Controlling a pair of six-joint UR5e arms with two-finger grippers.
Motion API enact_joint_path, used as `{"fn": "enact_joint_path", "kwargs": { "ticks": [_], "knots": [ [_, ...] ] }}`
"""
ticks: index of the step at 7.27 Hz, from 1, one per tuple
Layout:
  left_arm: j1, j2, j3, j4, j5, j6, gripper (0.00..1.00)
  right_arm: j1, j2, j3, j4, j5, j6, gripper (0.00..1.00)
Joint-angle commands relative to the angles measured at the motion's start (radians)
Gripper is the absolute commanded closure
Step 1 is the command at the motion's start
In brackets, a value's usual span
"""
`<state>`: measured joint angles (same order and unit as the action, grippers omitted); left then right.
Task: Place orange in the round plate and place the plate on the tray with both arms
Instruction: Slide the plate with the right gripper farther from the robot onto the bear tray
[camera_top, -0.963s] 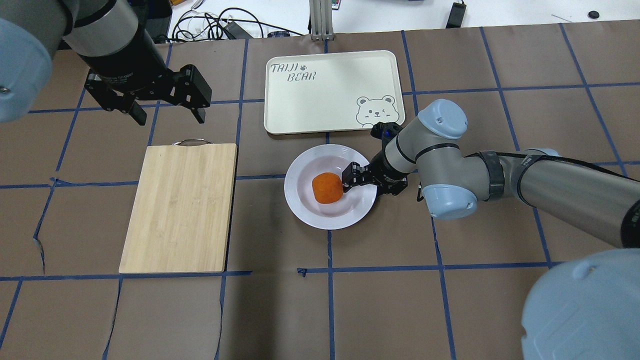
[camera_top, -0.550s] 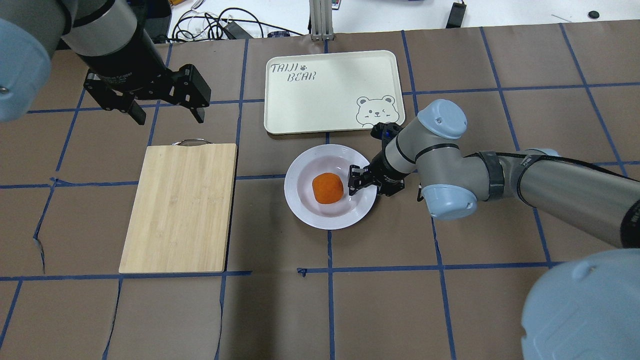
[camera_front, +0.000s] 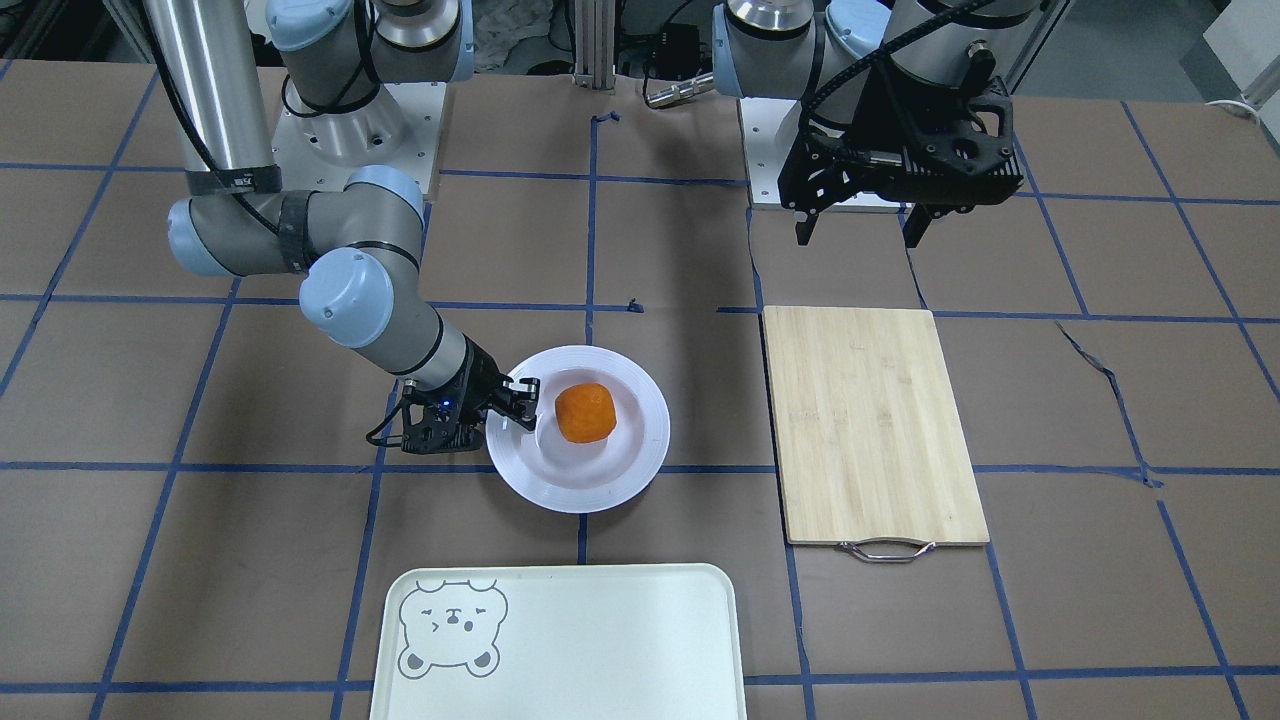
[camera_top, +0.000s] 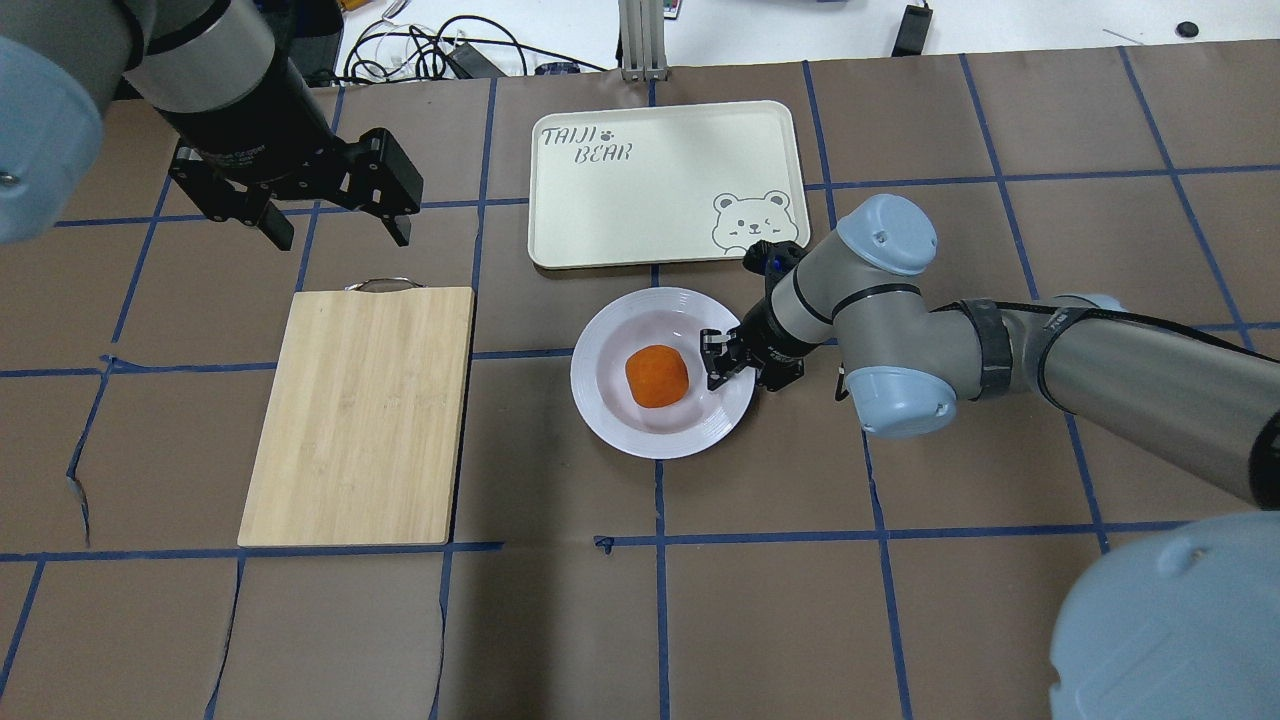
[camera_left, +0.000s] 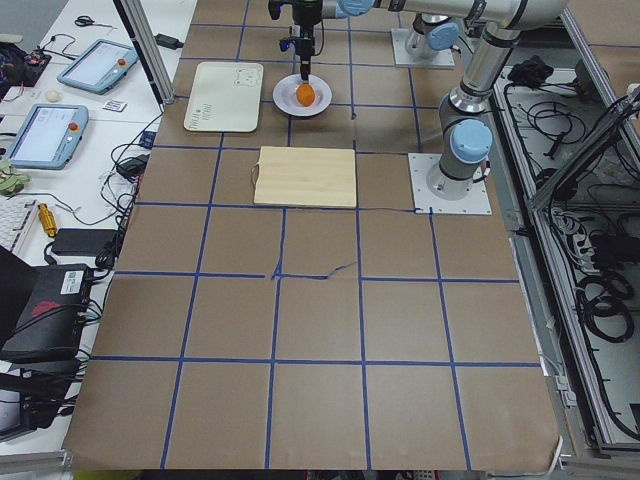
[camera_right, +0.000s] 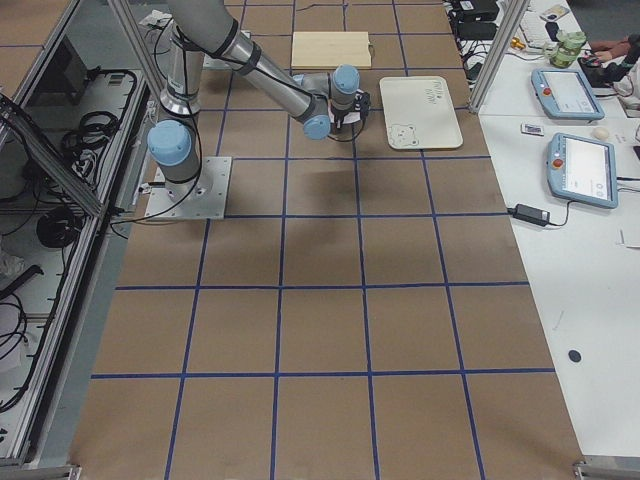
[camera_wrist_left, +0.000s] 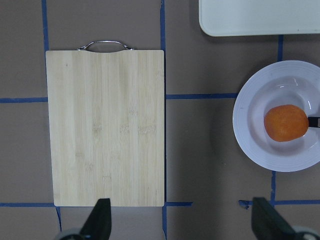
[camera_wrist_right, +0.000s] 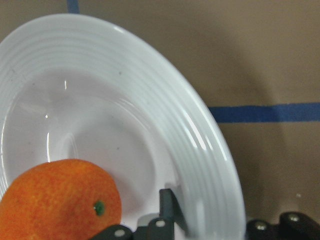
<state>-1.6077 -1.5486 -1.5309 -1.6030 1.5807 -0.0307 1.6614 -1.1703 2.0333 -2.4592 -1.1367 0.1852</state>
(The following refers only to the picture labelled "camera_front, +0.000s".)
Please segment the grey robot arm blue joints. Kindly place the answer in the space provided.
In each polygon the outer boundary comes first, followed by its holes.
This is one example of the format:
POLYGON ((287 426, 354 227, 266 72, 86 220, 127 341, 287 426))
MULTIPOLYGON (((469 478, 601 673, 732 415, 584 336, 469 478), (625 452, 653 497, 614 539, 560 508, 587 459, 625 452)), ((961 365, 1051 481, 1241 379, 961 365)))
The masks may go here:
POLYGON ((879 54, 908 81, 960 88, 972 56, 1009 70, 1051 1, 723 1, 713 9, 716 90, 728 97, 799 101, 879 54))

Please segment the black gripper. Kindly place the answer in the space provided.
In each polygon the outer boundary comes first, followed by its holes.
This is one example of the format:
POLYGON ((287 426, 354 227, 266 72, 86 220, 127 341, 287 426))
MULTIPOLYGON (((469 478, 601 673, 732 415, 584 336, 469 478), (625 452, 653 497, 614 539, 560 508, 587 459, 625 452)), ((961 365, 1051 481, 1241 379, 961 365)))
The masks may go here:
POLYGON ((812 242, 820 211, 856 193, 913 204, 902 240, 916 249, 942 214, 998 205, 1020 190, 1012 104, 991 51, 975 51, 957 90, 910 82, 886 58, 855 65, 855 108, 829 108, 835 91, 804 97, 778 176, 799 246, 812 242))

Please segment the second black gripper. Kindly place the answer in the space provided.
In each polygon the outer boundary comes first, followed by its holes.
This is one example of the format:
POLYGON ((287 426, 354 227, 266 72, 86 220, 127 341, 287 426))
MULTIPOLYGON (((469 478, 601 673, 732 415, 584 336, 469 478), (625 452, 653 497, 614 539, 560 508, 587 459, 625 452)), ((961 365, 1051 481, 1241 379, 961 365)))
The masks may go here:
POLYGON ((453 454, 484 446, 488 413, 526 432, 538 427, 541 380, 511 378, 471 340, 458 373, 443 387, 402 393, 399 448, 407 454, 453 454))

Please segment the second grey robot arm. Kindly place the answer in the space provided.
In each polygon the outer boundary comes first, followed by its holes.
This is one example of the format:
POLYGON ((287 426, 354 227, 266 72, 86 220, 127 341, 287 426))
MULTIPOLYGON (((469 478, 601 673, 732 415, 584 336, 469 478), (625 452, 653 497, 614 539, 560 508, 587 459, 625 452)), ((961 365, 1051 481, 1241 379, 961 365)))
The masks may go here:
MULTIPOLYGON (((200 275, 303 277, 300 306, 334 342, 404 383, 367 433, 407 454, 472 451, 498 418, 541 424, 540 380, 515 379, 422 300, 425 191, 384 163, 407 141, 394 83, 467 79, 470 1, 270 1, 288 77, 282 104, 315 155, 349 170, 338 191, 288 190, 257 99, 238 1, 142 1, 143 31, 186 136, 189 197, 168 217, 175 260, 200 275)), ((731 97, 792 101, 780 205, 806 245, 819 215, 859 193, 905 202, 916 247, 933 219, 1009 199, 1004 38, 1037 1, 722 1, 713 78, 731 97)))

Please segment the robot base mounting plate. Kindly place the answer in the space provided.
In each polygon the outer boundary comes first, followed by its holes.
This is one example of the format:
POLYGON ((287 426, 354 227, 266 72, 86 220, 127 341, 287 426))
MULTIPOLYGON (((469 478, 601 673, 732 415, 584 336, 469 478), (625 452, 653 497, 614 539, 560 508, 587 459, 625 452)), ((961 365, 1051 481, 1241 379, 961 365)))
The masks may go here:
POLYGON ((366 165, 394 167, 431 199, 449 86, 389 83, 365 108, 315 118, 284 109, 271 138, 282 187, 340 190, 366 165))

